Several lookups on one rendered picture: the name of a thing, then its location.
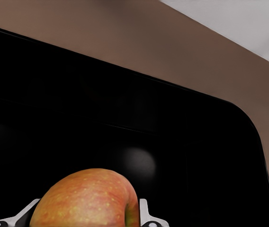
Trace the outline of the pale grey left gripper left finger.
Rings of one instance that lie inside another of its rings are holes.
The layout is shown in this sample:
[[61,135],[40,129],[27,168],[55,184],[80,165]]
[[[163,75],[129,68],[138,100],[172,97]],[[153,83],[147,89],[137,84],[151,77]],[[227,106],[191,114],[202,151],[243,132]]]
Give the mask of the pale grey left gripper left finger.
[[25,206],[17,215],[0,219],[0,227],[29,227],[31,217],[40,199],[34,199]]

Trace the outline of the red yellow apple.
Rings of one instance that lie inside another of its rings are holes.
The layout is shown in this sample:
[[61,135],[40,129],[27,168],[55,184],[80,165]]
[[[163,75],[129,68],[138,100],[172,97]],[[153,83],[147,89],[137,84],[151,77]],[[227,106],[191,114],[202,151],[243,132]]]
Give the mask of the red yellow apple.
[[41,198],[30,227],[139,227],[136,192],[121,174],[93,168],[73,173]]

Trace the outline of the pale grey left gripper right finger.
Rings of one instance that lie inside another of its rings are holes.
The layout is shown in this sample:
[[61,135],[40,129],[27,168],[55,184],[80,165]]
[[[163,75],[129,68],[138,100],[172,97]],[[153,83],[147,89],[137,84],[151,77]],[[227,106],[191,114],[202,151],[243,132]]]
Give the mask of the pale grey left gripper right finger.
[[153,217],[149,214],[148,202],[146,199],[139,200],[140,227],[169,227],[167,221]]

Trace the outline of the black tray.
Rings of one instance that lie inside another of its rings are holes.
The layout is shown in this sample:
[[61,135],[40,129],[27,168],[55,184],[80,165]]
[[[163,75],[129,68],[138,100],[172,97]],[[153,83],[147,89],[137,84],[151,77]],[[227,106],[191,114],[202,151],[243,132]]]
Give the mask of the black tray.
[[125,176],[170,227],[269,227],[241,108],[0,29],[0,219],[88,168]]

